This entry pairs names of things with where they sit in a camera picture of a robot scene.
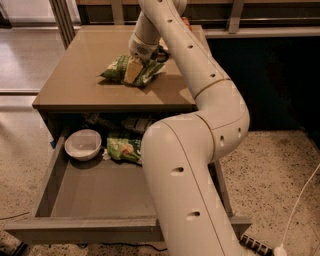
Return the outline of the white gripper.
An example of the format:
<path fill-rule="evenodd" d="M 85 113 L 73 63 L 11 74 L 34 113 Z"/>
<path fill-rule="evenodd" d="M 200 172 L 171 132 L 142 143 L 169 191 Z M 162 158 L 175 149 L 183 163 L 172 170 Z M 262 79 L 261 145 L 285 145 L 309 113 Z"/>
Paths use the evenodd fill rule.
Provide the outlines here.
<path fill-rule="evenodd" d="M 126 70 L 124 74 L 124 82 L 128 84 L 132 84 L 142 71 L 142 60 L 154 60 L 159 63 L 165 63 L 169 59 L 168 51 L 159 42 L 147 44 L 140 40 L 135 33 L 131 35 L 129 40 L 129 53 L 131 56 L 126 57 Z"/>

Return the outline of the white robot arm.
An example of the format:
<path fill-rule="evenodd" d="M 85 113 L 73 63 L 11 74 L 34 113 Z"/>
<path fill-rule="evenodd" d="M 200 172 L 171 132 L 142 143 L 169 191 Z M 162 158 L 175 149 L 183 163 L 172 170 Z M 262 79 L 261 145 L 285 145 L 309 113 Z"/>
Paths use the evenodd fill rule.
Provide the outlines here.
<path fill-rule="evenodd" d="M 165 42 L 197 106 L 154 123 L 142 139 L 143 171 L 169 255 L 242 256 L 208 166 L 245 138 L 246 103 L 182 21 L 186 0 L 138 2 L 130 54 L 147 60 Z"/>

